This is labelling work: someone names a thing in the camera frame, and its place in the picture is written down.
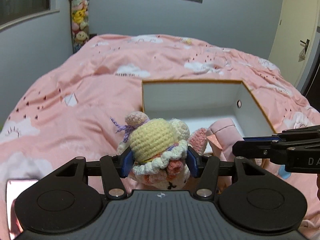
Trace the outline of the pink cloud duvet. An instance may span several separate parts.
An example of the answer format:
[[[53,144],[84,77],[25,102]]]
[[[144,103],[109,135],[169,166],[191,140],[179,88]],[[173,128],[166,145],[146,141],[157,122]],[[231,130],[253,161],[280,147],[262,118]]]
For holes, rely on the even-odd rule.
[[[319,124],[319,112],[266,59],[197,39],[100,35],[22,96],[1,131],[1,239],[9,179],[41,178],[76,156],[114,154],[123,121],[142,109],[144,79],[241,80],[276,132]]]

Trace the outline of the pink fabric pouch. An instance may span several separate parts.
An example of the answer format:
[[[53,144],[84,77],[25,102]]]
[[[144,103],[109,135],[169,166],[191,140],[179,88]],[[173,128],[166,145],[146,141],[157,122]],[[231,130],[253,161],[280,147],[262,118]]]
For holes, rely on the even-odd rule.
[[[231,118],[223,118],[214,122],[206,130],[206,137],[213,155],[222,161],[233,161],[235,156],[232,147],[237,141],[243,141]]]

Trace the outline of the hanging plush toy organizer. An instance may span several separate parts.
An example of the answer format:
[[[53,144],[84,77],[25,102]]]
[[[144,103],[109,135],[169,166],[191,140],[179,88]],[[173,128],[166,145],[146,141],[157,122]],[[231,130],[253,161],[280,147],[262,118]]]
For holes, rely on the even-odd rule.
[[[69,0],[73,53],[78,52],[89,40],[89,0]]]

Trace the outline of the orange cardboard box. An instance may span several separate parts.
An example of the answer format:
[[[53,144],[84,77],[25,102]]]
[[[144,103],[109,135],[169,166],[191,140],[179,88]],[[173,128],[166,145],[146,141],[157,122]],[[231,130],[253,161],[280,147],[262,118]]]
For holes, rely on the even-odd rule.
[[[177,118],[192,132],[231,118],[243,137],[275,133],[257,99],[239,80],[143,81],[142,105],[150,118]]]

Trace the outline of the cream door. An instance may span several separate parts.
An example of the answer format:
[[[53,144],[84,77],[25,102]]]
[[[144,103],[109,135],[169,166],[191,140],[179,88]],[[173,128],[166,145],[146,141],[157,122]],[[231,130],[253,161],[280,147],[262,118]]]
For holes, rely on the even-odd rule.
[[[294,86],[303,75],[315,38],[319,18],[319,0],[283,0],[279,25],[268,60],[275,64],[282,77]],[[310,40],[304,61],[298,56],[300,40]]]

